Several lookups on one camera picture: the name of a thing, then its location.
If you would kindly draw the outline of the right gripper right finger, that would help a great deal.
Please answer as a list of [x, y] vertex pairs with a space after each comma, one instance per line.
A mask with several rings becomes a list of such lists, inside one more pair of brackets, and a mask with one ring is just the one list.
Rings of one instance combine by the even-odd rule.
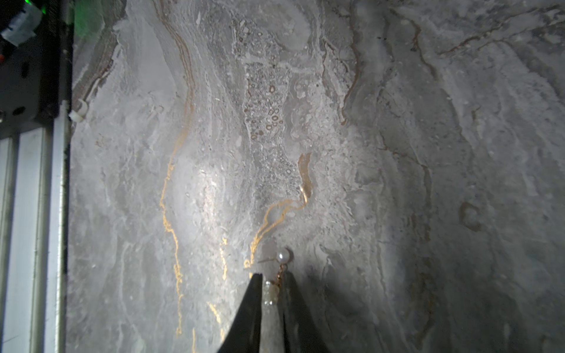
[[280, 321], [284, 352], [330, 352], [316, 328], [294, 275], [287, 270], [280, 275]]

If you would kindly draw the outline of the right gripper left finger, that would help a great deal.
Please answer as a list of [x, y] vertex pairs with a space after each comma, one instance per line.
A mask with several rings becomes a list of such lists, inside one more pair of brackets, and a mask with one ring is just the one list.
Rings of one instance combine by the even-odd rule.
[[258, 353], [262, 321], [263, 275], [253, 274], [218, 353]]

